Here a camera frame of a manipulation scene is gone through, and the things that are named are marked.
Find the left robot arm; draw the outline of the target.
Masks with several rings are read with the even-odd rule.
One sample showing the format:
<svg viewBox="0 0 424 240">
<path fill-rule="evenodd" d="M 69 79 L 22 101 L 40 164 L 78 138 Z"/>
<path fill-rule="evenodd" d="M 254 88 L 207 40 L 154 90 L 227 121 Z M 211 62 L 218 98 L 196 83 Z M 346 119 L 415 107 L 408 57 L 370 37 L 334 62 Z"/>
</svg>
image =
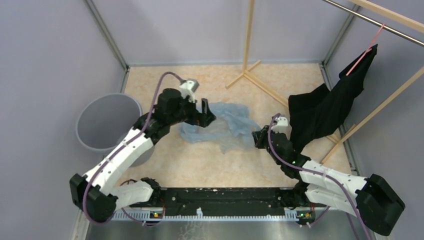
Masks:
<svg viewBox="0 0 424 240">
<path fill-rule="evenodd" d="M 202 98 L 198 110 L 193 96 L 175 88 L 155 92 L 149 112 L 137 119 L 116 148 L 85 174 L 71 177 L 72 201 L 90 222 L 103 225 L 117 209 L 138 203 L 154 207 L 160 202 L 159 191 L 144 180 L 115 184 L 136 160 L 169 134 L 171 126 L 187 123 L 206 128 L 216 120 L 208 100 Z"/>
</svg>

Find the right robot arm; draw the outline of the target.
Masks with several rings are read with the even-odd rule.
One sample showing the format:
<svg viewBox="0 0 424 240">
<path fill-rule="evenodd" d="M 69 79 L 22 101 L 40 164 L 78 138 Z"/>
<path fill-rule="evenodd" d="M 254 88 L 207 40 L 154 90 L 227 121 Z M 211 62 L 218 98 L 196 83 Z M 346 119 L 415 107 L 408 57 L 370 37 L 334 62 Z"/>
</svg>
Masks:
<svg viewBox="0 0 424 240">
<path fill-rule="evenodd" d="M 302 184 L 293 192 L 297 205 L 326 205 L 357 217 L 379 235 L 392 233 L 406 205 L 382 176 L 363 177 L 326 167 L 296 152 L 285 133 L 270 131 L 268 125 L 251 135 L 256 148 L 265 149 L 286 176 Z"/>
</svg>

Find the blue plastic trash bag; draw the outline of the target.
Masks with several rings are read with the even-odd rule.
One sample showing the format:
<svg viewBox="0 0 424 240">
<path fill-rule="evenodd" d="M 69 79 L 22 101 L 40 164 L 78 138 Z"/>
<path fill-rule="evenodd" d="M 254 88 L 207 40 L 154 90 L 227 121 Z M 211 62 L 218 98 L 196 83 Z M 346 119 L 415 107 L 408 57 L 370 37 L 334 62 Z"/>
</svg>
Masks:
<svg viewBox="0 0 424 240">
<path fill-rule="evenodd" d="M 261 127 L 250 119 L 247 105 L 215 102 L 209 104 L 209 109 L 216 119 L 205 128 L 181 123 L 178 132 L 182 139 L 190 144 L 217 143 L 223 154 L 236 149 L 248 150 L 255 146 L 252 132 L 259 131 Z"/>
</svg>

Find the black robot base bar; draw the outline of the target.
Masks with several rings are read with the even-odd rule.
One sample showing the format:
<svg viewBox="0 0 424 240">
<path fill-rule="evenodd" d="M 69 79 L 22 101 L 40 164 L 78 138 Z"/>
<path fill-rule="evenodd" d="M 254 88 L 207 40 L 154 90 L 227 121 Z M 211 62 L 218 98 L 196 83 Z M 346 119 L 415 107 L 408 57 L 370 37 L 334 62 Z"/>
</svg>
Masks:
<svg viewBox="0 0 424 240">
<path fill-rule="evenodd" d="M 158 188 L 147 202 L 131 208 L 158 208 L 165 216 L 194 216 L 200 209 L 206 217 L 283 216 L 289 210 L 315 210 L 298 188 L 233 187 L 233 188 Z"/>
</svg>

